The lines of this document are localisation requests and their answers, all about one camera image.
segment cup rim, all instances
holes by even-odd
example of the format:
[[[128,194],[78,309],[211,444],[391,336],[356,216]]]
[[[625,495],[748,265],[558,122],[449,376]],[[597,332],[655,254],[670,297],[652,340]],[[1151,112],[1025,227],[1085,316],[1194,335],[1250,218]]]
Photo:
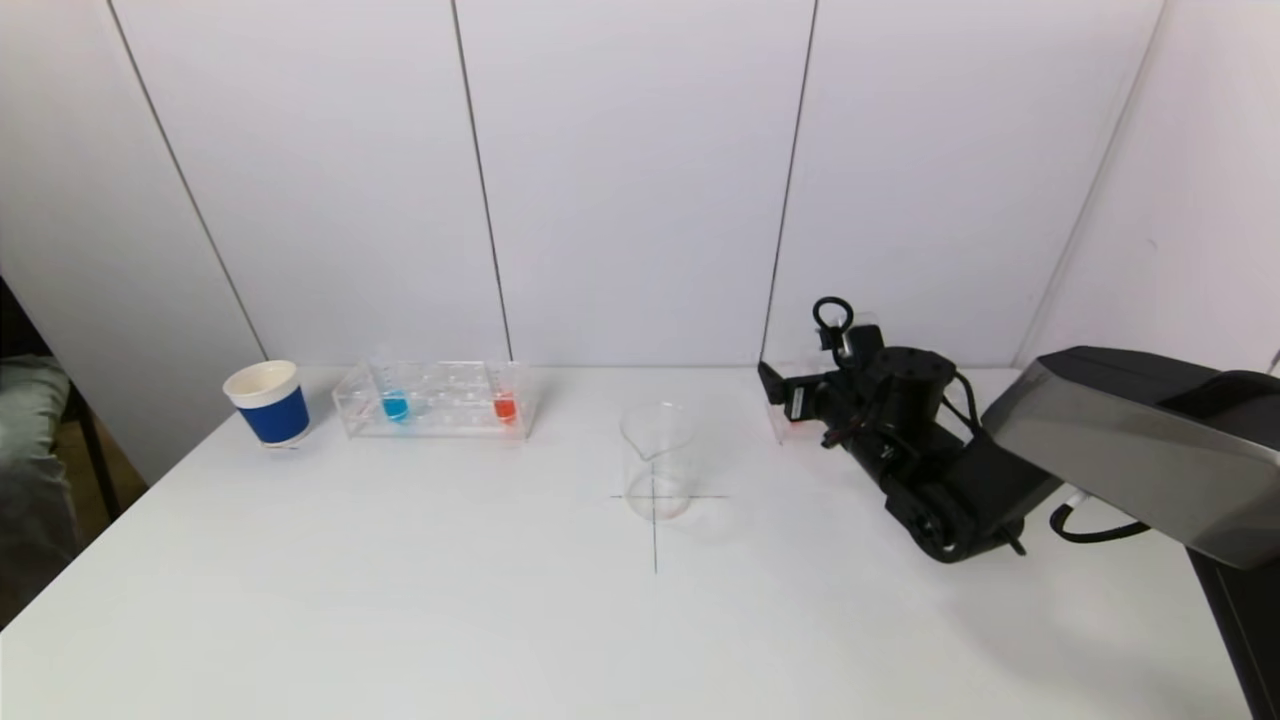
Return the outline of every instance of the cup rim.
[[[265,370],[270,370],[270,369],[275,369],[275,368],[284,368],[289,373],[284,377],[283,380],[273,384],[271,387],[264,388],[264,389],[259,389],[259,391],[253,391],[253,392],[234,392],[234,391],[232,391],[232,383],[234,383],[237,380],[242,380],[242,379],[244,379],[248,375],[253,375],[253,374],[257,374],[257,373],[261,373],[261,372],[265,372]],[[241,398],[241,400],[252,400],[255,397],[262,397],[262,396],[265,396],[268,393],[271,393],[271,392],[275,392],[275,391],[280,389],[280,387],[284,386],[284,383],[288,383],[289,380],[292,380],[294,377],[297,377],[297,374],[298,374],[298,366],[294,363],[291,363],[288,360],[264,360],[262,363],[253,363],[248,368],[241,368],[239,370],[236,370],[234,373],[232,373],[232,377],[227,378],[227,380],[223,382],[223,393],[225,393],[227,397],[236,397],[236,398]]]

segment blue liquid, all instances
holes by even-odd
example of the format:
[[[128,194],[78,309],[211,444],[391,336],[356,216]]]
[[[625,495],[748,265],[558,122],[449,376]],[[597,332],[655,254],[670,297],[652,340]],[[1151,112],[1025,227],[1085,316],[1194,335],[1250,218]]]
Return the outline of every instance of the blue liquid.
[[[392,391],[383,393],[383,413],[387,413],[387,419],[393,423],[404,423],[408,420],[408,400],[406,400],[404,393],[401,391]]]

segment glass beaker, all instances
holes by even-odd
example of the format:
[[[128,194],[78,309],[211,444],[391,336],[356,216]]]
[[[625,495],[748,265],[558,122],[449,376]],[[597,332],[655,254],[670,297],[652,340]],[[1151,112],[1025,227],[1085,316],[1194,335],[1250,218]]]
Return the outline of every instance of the glass beaker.
[[[660,523],[689,509],[695,492],[694,421],[678,405],[655,402],[622,414],[627,443],[622,496],[641,518]]]

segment blue paper cup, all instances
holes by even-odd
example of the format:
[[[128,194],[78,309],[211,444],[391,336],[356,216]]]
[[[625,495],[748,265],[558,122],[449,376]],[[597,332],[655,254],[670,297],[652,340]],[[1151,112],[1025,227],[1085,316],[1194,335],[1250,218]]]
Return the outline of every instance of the blue paper cup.
[[[298,366],[288,360],[250,365],[227,378],[223,392],[266,447],[293,445],[311,428]]]

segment black line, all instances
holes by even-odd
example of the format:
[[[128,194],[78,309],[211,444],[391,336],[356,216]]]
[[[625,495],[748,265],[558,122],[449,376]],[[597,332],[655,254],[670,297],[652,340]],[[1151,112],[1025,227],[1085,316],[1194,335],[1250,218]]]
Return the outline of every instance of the black line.
[[[259,352],[262,354],[264,359],[270,357],[266,354],[266,347],[262,346],[262,338],[257,336],[257,328],[253,327],[253,319],[248,316],[248,310],[244,309],[244,301],[241,300],[239,291],[236,290],[236,281],[232,279],[232,274],[227,270],[227,263],[223,261],[223,254],[218,251],[218,243],[214,242],[214,234],[209,232],[209,223],[205,222],[205,214],[200,211],[200,204],[196,202],[196,196],[191,192],[191,183],[187,182],[187,173],[182,172],[182,165],[178,163],[178,155],[173,151],[173,143],[169,142],[169,133],[164,131],[164,124],[160,122],[160,114],[156,113],[156,105],[151,101],[151,92],[147,91],[147,83],[142,79],[142,70],[138,69],[138,61],[133,58],[133,49],[129,47],[129,38],[124,36],[124,27],[120,26],[120,15],[115,12],[115,0],[106,0],[106,9],[111,13],[111,22],[115,23],[115,32],[120,36],[120,44],[124,45],[124,53],[129,56],[129,65],[133,68],[133,76],[138,78],[138,87],[142,88],[142,97],[147,101],[147,109],[151,110],[151,119],[156,123],[156,129],[160,131],[160,140],[164,141],[165,150],[169,151],[169,160],[173,163],[174,170],[178,172],[178,181],[182,182],[182,188],[187,192],[187,200],[191,201],[191,209],[196,211],[196,219],[200,222],[200,229],[205,231],[205,240],[209,241],[209,247],[214,251],[214,259],[218,260],[218,266],[223,270],[223,277],[227,278],[227,286],[232,288],[232,297],[236,299],[236,305],[241,309],[241,315],[244,315],[244,324],[248,325],[250,334],[253,336],[253,342],[257,343]]]
[[[640,497],[645,500],[728,500],[732,496],[728,495],[611,495],[612,500],[625,500],[628,497]]]
[[[760,360],[764,360],[764,346],[769,341],[769,314],[773,313],[773,288],[778,283],[778,259],[782,258],[782,231],[787,227],[787,202],[791,199],[791,173],[796,167],[796,143],[800,140],[800,118],[804,114],[804,91],[809,85],[809,59],[813,56],[813,31],[818,27],[818,1],[813,0],[813,17],[809,18],[809,46],[804,53],[804,73],[800,76],[800,102],[796,104],[796,129],[791,135],[791,161],[787,164],[787,184],[782,191],[782,218],[778,220],[778,245],[773,249],[773,274],[769,277],[769,304],[764,309],[764,334],[760,337]]]
[[[471,142],[476,149],[476,170],[480,173],[480,196],[484,199],[484,222],[489,228],[489,250],[493,254],[493,278],[498,282],[498,306],[502,309],[502,331],[507,334],[507,359],[516,360],[511,350],[511,323],[507,322],[507,297],[502,293],[502,272],[498,269],[498,243],[493,240],[493,215],[489,213],[489,186],[484,179],[484,161],[480,160],[480,135],[476,132],[476,110],[471,105],[471,78],[467,76],[467,56],[462,51],[462,26],[458,23],[458,3],[449,0],[453,10],[453,36],[458,41],[458,63],[462,65],[462,91],[467,97],[467,118],[471,120]]]
[[[649,471],[649,514],[653,520],[653,574],[658,574],[658,488],[654,486],[653,470]]]
[[[1102,186],[1102,174],[1107,172],[1111,165],[1111,160],[1117,151],[1116,138],[1120,137],[1121,132],[1129,127],[1130,115],[1134,109],[1134,99],[1139,95],[1140,86],[1146,85],[1146,78],[1148,74],[1148,65],[1151,64],[1151,58],[1153,55],[1152,49],[1155,49],[1156,42],[1160,38],[1160,28],[1166,23],[1165,15],[1169,9],[1169,1],[1164,0],[1160,5],[1160,12],[1156,14],[1156,24],[1151,28],[1151,37],[1147,40],[1147,47],[1142,51],[1142,59],[1138,61],[1138,69],[1133,74],[1133,85],[1129,86],[1129,94],[1125,95],[1124,104],[1120,106],[1120,114],[1116,115],[1116,122],[1111,126],[1111,137],[1107,138],[1107,146],[1102,150],[1102,160],[1098,161],[1098,169],[1093,173],[1093,179],[1089,182],[1089,190],[1084,193],[1084,202],[1080,204],[1079,213],[1075,214],[1075,222],[1071,223],[1071,232],[1066,236],[1066,242],[1062,243],[1062,252],[1059,254],[1057,261],[1053,264],[1053,272],[1048,277],[1048,284],[1044,287],[1044,293],[1041,295],[1039,302],[1036,304],[1036,311],[1032,314],[1030,323],[1027,324],[1027,332],[1023,333],[1023,341],[1018,343],[1018,350],[1014,351],[1012,363],[1010,368],[1019,366],[1028,352],[1030,352],[1032,346],[1039,340],[1043,331],[1043,320],[1048,316],[1050,310],[1057,300],[1057,292],[1062,287],[1062,278],[1066,275],[1066,268],[1071,263],[1071,258],[1075,255],[1075,249],[1079,246],[1079,233],[1084,227],[1085,215],[1088,210],[1093,206],[1094,196]]]

